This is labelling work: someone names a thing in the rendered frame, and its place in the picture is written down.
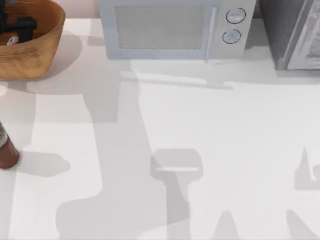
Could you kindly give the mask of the black T-shaped object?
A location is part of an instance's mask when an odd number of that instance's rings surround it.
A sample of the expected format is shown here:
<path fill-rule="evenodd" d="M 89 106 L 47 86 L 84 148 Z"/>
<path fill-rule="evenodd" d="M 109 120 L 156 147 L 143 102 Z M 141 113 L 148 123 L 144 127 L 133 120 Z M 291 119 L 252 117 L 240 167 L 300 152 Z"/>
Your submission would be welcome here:
<path fill-rule="evenodd" d="M 19 38 L 18 44 L 33 39 L 33 32 L 37 28 L 37 21 L 32 16 L 18 17 L 16 22 L 8 23 L 6 13 L 6 0 L 0 0 L 0 35 L 16 33 Z"/>

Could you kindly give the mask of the microwave door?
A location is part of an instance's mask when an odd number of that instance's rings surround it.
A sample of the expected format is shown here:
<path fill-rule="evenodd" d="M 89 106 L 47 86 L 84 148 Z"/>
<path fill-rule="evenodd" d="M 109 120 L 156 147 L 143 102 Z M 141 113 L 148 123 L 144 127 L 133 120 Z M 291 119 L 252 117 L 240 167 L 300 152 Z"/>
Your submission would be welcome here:
<path fill-rule="evenodd" d="M 205 59 L 219 0 L 99 0 L 106 55 L 113 60 Z"/>

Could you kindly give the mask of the wooden basket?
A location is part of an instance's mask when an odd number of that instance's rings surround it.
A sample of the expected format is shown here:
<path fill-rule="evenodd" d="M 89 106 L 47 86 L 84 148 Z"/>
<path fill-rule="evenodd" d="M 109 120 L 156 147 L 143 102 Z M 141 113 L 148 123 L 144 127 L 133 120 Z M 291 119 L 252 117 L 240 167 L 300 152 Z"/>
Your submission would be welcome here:
<path fill-rule="evenodd" d="M 65 11 L 53 0 L 6 0 L 7 22 L 19 17 L 36 19 L 33 38 L 7 45 L 15 32 L 0 35 L 0 80 L 33 79 L 45 75 L 56 55 L 66 18 Z"/>

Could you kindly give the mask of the brown bottle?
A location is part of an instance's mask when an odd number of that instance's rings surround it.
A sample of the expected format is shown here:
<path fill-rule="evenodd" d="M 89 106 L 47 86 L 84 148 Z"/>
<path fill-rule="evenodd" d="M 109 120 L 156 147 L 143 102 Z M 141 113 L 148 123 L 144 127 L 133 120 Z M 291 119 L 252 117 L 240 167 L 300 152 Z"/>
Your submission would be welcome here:
<path fill-rule="evenodd" d="M 7 170 L 13 168 L 19 160 L 20 153 L 0 122 L 0 169 Z"/>

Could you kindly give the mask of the microwave knob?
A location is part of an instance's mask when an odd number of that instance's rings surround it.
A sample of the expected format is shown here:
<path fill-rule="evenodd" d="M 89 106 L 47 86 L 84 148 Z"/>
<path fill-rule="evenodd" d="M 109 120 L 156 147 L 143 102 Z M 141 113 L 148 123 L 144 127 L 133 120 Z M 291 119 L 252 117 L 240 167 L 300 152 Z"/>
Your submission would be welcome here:
<path fill-rule="evenodd" d="M 245 20 L 247 16 L 246 11 L 243 8 L 231 9 L 226 13 L 226 21 L 230 24 L 236 25 L 240 24 Z"/>
<path fill-rule="evenodd" d="M 222 40 L 228 45 L 233 45 L 239 42 L 242 38 L 242 34 L 237 29 L 228 30 L 222 35 Z"/>

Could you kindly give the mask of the pale microwave oven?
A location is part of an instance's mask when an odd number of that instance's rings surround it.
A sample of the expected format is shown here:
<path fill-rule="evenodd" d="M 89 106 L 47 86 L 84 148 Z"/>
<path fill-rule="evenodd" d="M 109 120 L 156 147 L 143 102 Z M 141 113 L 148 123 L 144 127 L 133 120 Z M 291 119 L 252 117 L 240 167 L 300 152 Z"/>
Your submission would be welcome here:
<path fill-rule="evenodd" d="M 209 60 L 237 59 L 243 55 L 257 0 L 219 0 L 216 12 L 213 36 L 210 45 Z M 246 18 L 239 24 L 230 24 L 226 20 L 229 10 L 243 8 Z M 226 44 L 222 35 L 226 31 L 236 29 L 241 32 L 241 39 L 235 44 Z"/>

